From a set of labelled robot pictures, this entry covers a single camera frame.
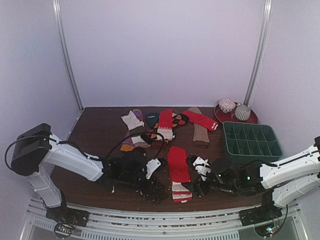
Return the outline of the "red snowflake sock pair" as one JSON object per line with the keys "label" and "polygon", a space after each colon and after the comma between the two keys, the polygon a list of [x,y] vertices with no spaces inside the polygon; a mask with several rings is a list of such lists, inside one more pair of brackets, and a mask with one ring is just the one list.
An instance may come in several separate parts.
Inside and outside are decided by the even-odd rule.
{"label": "red snowflake sock pair", "polygon": [[191,181],[187,154],[183,148],[172,146],[167,154],[172,199],[175,203],[186,203],[192,200],[192,193],[182,185]]}

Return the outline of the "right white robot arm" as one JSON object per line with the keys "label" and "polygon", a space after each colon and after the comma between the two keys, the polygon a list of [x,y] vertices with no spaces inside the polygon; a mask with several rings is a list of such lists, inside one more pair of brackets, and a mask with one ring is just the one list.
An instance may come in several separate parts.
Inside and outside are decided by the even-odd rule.
{"label": "right white robot arm", "polygon": [[189,155],[186,163],[198,173],[182,183],[193,195],[203,197],[211,189],[236,196],[261,194],[256,216],[266,221],[276,208],[284,208],[320,185],[320,139],[316,137],[313,145],[296,155],[271,163],[257,159],[238,166],[225,158],[209,163],[196,155]]}

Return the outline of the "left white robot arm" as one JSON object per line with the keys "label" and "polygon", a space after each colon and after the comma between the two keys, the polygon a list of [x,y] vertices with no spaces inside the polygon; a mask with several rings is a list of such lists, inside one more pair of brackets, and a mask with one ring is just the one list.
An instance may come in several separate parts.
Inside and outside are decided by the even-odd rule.
{"label": "left white robot arm", "polygon": [[144,148],[136,147],[121,157],[98,157],[84,152],[68,140],[60,140],[51,126],[41,123],[22,133],[4,153],[9,170],[24,176],[33,190],[61,222],[72,218],[64,194],[53,183],[44,164],[61,167],[103,187],[116,185],[136,189],[148,202],[159,204],[167,198],[164,186],[153,176],[166,163],[164,158],[148,160]]}

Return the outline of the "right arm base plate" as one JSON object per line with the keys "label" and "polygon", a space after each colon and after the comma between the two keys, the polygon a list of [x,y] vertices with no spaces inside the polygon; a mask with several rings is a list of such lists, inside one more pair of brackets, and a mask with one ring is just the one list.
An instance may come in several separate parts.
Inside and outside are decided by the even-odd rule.
{"label": "right arm base plate", "polygon": [[282,216],[282,209],[278,207],[259,206],[239,212],[242,226],[255,225],[262,222],[273,220],[275,217]]}

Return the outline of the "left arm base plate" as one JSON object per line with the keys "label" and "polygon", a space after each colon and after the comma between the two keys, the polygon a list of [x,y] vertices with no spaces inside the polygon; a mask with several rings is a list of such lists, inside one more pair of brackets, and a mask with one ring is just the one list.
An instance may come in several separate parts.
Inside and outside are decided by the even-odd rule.
{"label": "left arm base plate", "polygon": [[89,212],[74,208],[55,207],[46,210],[45,217],[57,223],[68,224],[71,226],[86,227],[89,219]]}

